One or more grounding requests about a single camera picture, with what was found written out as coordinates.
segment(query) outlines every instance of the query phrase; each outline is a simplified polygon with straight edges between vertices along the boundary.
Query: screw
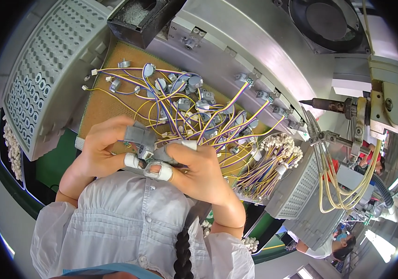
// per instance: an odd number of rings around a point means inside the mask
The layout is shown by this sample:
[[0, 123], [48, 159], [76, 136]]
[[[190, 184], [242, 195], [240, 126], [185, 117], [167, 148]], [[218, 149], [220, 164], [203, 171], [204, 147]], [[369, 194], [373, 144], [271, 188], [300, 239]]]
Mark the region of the screw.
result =
[[385, 107], [389, 112], [393, 109], [393, 101], [390, 98], [386, 98]]
[[361, 136], [362, 135], [362, 129], [360, 127], [356, 128], [356, 135]]

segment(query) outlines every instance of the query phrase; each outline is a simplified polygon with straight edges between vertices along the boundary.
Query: cooling fan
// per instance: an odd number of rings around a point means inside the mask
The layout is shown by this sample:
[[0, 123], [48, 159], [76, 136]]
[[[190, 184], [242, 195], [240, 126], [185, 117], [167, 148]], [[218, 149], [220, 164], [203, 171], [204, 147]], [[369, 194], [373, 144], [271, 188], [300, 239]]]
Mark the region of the cooling fan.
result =
[[274, 0], [274, 4], [290, 15], [315, 53], [369, 53], [362, 24], [349, 0]]

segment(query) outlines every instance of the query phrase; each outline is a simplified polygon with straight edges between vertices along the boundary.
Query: white shirt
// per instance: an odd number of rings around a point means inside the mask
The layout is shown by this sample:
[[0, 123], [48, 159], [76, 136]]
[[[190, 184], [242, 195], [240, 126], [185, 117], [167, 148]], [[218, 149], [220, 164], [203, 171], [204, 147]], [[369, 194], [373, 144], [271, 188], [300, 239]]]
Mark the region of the white shirt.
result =
[[[298, 243], [298, 237], [291, 231], [287, 231], [287, 234], [291, 236], [293, 240], [295, 240], [296, 243]], [[317, 249], [312, 250], [311, 248], [308, 248], [306, 251], [306, 255], [311, 256], [315, 259], [324, 259], [325, 257], [329, 256], [332, 254], [332, 242], [335, 240], [334, 237], [328, 238], [323, 245], [318, 247]]]
[[[91, 182], [78, 199], [44, 207], [36, 220], [31, 258], [42, 278], [123, 262], [174, 277], [174, 244], [191, 208], [171, 183], [119, 171]], [[198, 219], [189, 229], [194, 278], [254, 278], [241, 240], [224, 233], [203, 237]]]

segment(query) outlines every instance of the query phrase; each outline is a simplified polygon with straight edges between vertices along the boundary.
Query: gray floor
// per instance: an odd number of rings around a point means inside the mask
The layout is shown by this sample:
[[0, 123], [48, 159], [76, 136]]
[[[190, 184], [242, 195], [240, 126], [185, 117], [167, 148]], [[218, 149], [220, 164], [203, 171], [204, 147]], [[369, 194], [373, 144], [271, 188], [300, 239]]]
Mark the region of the gray floor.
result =
[[0, 181], [0, 232], [14, 250], [13, 262], [28, 279], [38, 279], [31, 262], [30, 244], [35, 220], [16, 203]]

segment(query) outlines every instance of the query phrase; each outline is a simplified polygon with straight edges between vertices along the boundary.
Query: black hair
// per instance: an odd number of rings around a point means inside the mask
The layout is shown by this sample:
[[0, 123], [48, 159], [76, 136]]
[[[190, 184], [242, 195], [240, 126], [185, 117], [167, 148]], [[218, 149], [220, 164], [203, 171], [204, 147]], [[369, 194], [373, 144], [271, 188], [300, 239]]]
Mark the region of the black hair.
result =
[[380, 170], [380, 173], [383, 173], [385, 171], [385, 158], [380, 157], [380, 164], [382, 165], [382, 169]]
[[350, 239], [346, 241], [346, 247], [342, 247], [332, 253], [335, 259], [339, 261], [344, 261], [346, 256], [352, 252], [354, 246], [356, 245], [356, 237], [352, 236]]
[[183, 229], [177, 235], [177, 242], [174, 245], [177, 256], [177, 260], [174, 262], [174, 271], [176, 272], [174, 279], [194, 279], [194, 275], [191, 272], [191, 251], [190, 243], [188, 242], [190, 235], [188, 234], [188, 229], [199, 215], [201, 211], [200, 204], [202, 203], [204, 202], [199, 201], [190, 209], [186, 216]]

